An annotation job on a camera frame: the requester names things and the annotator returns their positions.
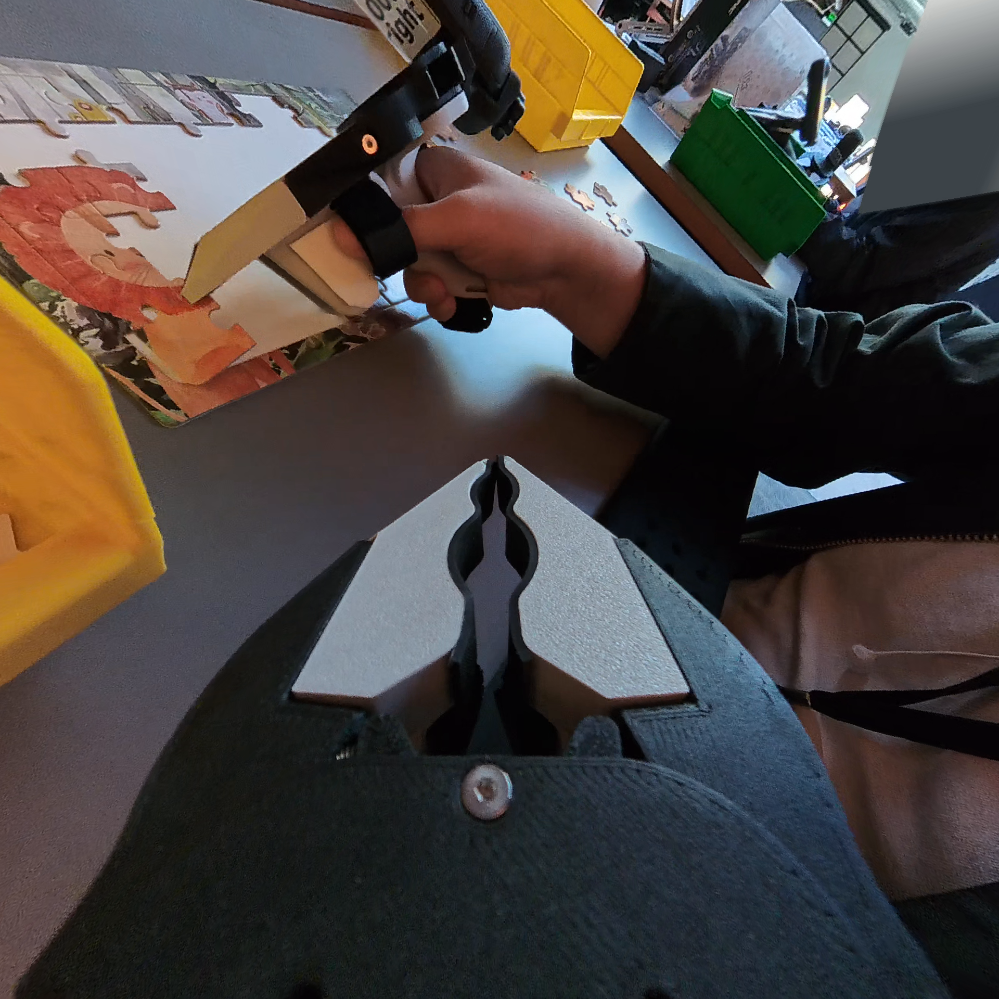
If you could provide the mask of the person's pink clothing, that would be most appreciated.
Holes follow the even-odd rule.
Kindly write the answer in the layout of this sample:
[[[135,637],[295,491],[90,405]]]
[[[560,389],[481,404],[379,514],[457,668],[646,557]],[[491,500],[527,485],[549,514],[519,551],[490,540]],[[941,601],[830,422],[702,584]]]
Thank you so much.
[[[866,543],[731,583],[721,621],[791,690],[931,689],[997,661],[862,661],[852,645],[997,655],[997,601],[997,543]],[[997,761],[864,731],[805,706],[794,711],[890,898],[998,880]]]

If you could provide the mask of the cardboard box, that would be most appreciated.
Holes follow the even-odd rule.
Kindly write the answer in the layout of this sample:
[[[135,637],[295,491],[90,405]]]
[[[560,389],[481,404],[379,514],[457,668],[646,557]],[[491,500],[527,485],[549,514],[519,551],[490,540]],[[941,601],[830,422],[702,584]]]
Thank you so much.
[[[749,2],[681,82],[687,98],[674,109],[684,132],[713,90],[734,106],[780,108],[826,53],[780,1]]]

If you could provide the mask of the person's right forearm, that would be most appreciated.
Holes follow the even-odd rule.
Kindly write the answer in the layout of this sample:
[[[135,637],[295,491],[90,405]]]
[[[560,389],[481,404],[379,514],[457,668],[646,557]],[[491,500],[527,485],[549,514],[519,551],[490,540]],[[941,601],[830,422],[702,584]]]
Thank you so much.
[[[962,303],[867,323],[645,250],[643,297],[577,378],[661,417],[718,432],[757,467],[812,488],[856,471],[920,479],[997,466],[998,327]]]

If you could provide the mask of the pastel puzzle piece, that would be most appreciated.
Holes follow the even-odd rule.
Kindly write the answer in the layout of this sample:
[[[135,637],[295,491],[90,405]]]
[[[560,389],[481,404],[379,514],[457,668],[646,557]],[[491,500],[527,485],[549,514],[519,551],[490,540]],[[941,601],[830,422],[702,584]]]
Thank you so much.
[[[157,312],[144,325],[146,341],[158,369],[173,381],[201,385],[228,368],[256,341],[235,324],[217,325],[212,314],[219,305],[209,299],[177,315]]]

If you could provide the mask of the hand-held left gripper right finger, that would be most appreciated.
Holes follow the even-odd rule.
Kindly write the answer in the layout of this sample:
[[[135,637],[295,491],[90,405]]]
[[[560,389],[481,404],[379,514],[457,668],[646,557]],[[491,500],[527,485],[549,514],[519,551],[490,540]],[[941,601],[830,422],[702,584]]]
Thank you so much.
[[[513,649],[553,726],[671,705],[690,688],[616,537],[510,457],[499,460]]]

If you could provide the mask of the person's right hand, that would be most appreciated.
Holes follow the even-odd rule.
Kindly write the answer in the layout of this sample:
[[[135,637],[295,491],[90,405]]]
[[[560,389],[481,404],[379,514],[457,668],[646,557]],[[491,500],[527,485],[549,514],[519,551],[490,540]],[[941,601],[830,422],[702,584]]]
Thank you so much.
[[[428,202],[404,217],[420,256],[451,254],[481,276],[496,308],[540,309],[593,355],[612,352],[643,296],[641,244],[455,149],[421,148],[416,176]]]

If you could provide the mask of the puzzle frame tray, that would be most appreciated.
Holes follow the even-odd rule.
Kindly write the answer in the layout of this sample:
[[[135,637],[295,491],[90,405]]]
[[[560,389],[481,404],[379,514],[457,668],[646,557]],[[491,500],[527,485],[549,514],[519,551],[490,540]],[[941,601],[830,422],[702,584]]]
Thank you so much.
[[[94,267],[125,277],[127,270],[147,260],[180,293],[197,240],[285,169],[316,151],[354,107],[349,96],[336,91],[71,62],[4,56],[3,74],[30,79],[43,93],[46,78],[71,78],[105,105],[117,123],[64,123],[70,138],[61,139],[35,122],[2,122],[2,187],[23,185],[15,178],[21,169],[83,166],[73,159],[77,149],[104,162],[135,164],[148,177],[138,181],[140,187],[166,195],[176,206],[174,211],[154,212],[158,228],[147,229],[136,216],[122,215],[108,219],[118,236],[104,235],[80,216],[79,208],[85,205],[51,225],[60,226],[69,245]],[[183,87],[225,92],[263,127],[213,124],[182,101],[201,118],[201,137],[176,124],[127,123],[109,108],[118,97],[111,87],[114,77],[158,84],[179,101],[176,90]],[[427,318],[421,306],[408,300],[401,278],[376,281],[374,302],[365,311],[345,315],[272,271],[265,261],[255,262],[211,297],[192,304],[204,306],[213,300],[219,305],[213,321],[224,329],[238,324],[256,341],[255,347],[210,381],[191,385],[173,381],[158,369],[145,323],[138,326],[75,303],[31,276],[4,244],[1,256],[2,276],[165,428],[179,427]],[[147,321],[157,312],[146,306],[143,313]]]

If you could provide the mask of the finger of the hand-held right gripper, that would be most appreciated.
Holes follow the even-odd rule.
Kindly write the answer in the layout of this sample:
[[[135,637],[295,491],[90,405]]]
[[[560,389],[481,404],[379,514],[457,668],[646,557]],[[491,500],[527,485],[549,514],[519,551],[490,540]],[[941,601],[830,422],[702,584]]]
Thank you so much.
[[[271,183],[196,243],[181,289],[183,298],[195,304],[209,296],[307,220],[286,183]]]

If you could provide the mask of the cluster of loose puzzle pieces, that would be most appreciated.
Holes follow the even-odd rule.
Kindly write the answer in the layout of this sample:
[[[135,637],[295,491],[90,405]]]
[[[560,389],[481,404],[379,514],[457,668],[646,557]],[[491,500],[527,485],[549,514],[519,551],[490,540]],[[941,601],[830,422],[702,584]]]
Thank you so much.
[[[596,214],[603,212],[598,218],[606,227],[627,238],[633,235],[631,223],[618,212],[617,200],[600,182],[593,182],[592,192],[585,191],[572,183],[565,183],[561,193],[584,212]]]

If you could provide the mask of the grey yellow flower puzzle piece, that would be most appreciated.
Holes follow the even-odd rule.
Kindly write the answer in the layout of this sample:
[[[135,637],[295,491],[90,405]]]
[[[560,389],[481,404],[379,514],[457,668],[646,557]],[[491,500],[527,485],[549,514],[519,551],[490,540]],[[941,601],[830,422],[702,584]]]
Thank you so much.
[[[116,117],[83,87],[71,78],[45,79],[45,94],[56,107],[56,120],[61,123],[116,124]]]

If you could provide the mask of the pale spotted puzzle piece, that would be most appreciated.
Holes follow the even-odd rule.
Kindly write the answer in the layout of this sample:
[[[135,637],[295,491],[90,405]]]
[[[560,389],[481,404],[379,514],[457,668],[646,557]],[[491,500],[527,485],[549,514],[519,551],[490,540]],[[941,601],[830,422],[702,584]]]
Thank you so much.
[[[256,116],[245,112],[239,103],[225,92],[212,88],[179,88],[177,97],[213,124],[238,124],[242,127],[260,129],[263,123]]]

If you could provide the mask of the yellow plastic bin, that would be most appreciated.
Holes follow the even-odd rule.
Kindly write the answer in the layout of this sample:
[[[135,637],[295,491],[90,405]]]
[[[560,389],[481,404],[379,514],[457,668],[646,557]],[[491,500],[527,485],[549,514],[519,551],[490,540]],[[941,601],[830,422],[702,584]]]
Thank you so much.
[[[526,111],[517,131],[538,152],[612,136],[643,63],[583,1],[489,1],[506,32]]]
[[[105,379],[6,281],[1,289],[1,682],[166,569],[164,543]]]

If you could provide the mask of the green plastic bin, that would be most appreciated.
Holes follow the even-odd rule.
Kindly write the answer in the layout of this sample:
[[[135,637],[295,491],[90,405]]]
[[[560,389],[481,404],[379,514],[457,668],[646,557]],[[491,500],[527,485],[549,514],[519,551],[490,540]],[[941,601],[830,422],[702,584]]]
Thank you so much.
[[[826,217],[806,173],[724,91],[712,90],[670,164],[765,260],[797,252]]]

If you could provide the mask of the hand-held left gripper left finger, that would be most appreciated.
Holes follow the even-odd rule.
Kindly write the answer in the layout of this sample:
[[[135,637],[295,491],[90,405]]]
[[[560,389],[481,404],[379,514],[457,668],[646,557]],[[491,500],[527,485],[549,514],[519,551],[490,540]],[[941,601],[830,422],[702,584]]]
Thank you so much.
[[[294,681],[296,699],[402,723],[458,751],[481,703],[468,577],[483,555],[494,464],[482,459],[377,533]]]

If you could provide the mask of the white drawstring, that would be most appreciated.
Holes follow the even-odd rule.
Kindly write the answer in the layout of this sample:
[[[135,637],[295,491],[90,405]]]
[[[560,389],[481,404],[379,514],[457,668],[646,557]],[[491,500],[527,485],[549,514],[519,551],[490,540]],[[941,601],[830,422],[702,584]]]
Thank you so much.
[[[980,659],[980,660],[995,660],[997,661],[999,656],[992,654],[980,654],[979,652],[965,652],[957,650],[944,650],[944,649],[920,649],[920,650],[905,650],[905,649],[874,649],[866,645],[855,643],[852,645],[851,651],[853,655],[862,661],[872,661],[876,658],[884,657],[898,657],[898,656],[922,656],[922,657],[957,657],[961,659]]]

